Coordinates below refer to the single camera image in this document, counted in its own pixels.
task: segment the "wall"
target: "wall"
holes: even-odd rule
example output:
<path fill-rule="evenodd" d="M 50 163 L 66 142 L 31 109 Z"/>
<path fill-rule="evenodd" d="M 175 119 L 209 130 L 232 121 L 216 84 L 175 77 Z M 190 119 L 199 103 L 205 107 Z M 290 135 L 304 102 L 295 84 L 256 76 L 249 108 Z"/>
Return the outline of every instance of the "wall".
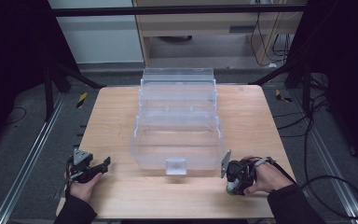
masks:
<path fill-rule="evenodd" d="M 52 8 L 132 7 L 131 0 L 48 0 Z M 57 18 L 77 63 L 142 63 L 134 16 Z"/>

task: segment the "table top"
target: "table top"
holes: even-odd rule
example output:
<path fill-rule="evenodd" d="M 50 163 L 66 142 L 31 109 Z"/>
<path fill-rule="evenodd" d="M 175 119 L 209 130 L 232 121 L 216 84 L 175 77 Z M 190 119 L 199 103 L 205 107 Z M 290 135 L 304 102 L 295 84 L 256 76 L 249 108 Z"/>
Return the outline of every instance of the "table top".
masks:
<path fill-rule="evenodd" d="M 97 218 L 252 218 L 273 217 L 267 193 L 230 196 L 220 166 L 212 171 L 165 175 L 141 170 L 130 155 L 139 86 L 100 90 L 80 148 L 93 154 L 91 166 L 111 157 L 109 172 L 95 187 L 90 205 Z M 231 159 L 270 156 L 292 177 L 293 171 L 259 86 L 217 85 L 219 117 Z M 57 214 L 64 198 L 60 200 Z"/>

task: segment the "hand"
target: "hand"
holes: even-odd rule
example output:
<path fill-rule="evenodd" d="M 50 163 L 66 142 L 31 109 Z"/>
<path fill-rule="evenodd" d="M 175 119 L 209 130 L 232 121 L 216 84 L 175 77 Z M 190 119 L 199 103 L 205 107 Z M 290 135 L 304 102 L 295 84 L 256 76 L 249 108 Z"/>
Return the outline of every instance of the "hand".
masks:
<path fill-rule="evenodd" d="M 244 190 L 245 195 L 253 194 L 257 191 L 271 193 L 273 190 L 282 189 L 294 184 L 284 174 L 282 174 L 281 171 L 268 162 L 264 162 L 263 164 L 257 166 L 255 171 L 257 180 L 251 187 Z"/>
<path fill-rule="evenodd" d="M 97 185 L 97 183 L 100 181 L 102 175 L 102 173 L 98 173 L 91 179 L 91 181 L 84 184 L 80 184 L 74 181 L 70 187 L 69 193 L 72 196 L 75 196 L 78 199 L 81 199 L 84 202 L 88 203 L 91 198 L 92 190 L 94 189 L 95 185 Z"/>

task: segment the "gray floor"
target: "gray floor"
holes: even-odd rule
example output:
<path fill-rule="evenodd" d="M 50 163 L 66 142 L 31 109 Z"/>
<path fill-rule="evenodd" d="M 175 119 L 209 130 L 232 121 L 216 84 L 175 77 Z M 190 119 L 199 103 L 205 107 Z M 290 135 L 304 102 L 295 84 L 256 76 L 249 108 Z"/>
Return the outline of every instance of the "gray floor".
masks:
<path fill-rule="evenodd" d="M 212 67 L 219 83 L 247 83 L 268 74 L 273 68 L 260 66 L 250 51 L 245 36 L 193 36 L 187 42 L 165 42 L 158 38 L 153 41 L 150 67 Z M 85 76 L 106 85 L 137 85 L 142 75 L 142 69 L 131 71 L 110 71 L 104 73 L 85 73 Z M 278 100 L 276 90 L 280 90 L 283 97 L 296 99 L 301 88 L 286 90 L 282 86 L 284 75 L 272 79 L 264 87 L 272 115 L 277 127 L 282 127 L 299 118 L 300 110 L 296 102 Z M 54 123 L 46 143 L 30 173 L 23 191 L 16 202 L 10 216 L 10 221 L 20 223 L 51 223 L 55 218 L 58 200 L 53 194 L 62 184 L 62 171 L 74 147 L 81 142 L 90 112 L 98 94 L 83 83 L 70 79 L 73 87 L 65 94 L 60 115 Z M 86 91 L 88 96 L 81 108 L 76 108 L 79 95 Z M 16 108 L 7 119 L 13 122 L 6 125 L 0 134 L 0 205 L 21 170 L 34 140 L 38 136 L 45 117 L 44 88 L 37 86 L 21 93 L 16 100 Z M 282 142 L 289 161 L 295 172 L 298 184 L 305 183 L 304 175 L 304 136 L 290 137 L 303 134 L 306 122 L 299 122 L 295 126 L 280 130 Z M 313 131 L 322 137 L 333 163 L 342 176 L 358 188 L 358 157 L 351 156 L 348 145 L 334 117 L 321 108 L 314 114 Z M 307 162 L 310 177 L 330 174 L 329 164 L 325 164 L 324 155 L 320 153 L 318 138 L 310 137 L 307 144 Z M 337 188 L 331 180 L 321 180 L 312 185 L 317 195 L 334 209 L 345 213 L 343 201 L 337 194 Z M 356 223 L 339 217 L 328 211 L 309 196 L 311 205 L 328 223 Z"/>

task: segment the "transparent storage box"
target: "transparent storage box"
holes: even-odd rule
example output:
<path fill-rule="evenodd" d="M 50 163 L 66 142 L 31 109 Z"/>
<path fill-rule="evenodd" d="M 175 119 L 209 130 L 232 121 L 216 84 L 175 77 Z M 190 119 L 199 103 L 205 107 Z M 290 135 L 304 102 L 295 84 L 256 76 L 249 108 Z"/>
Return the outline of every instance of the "transparent storage box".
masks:
<path fill-rule="evenodd" d="M 167 175 L 214 170 L 226 154 L 213 69 L 144 70 L 130 153 Z"/>

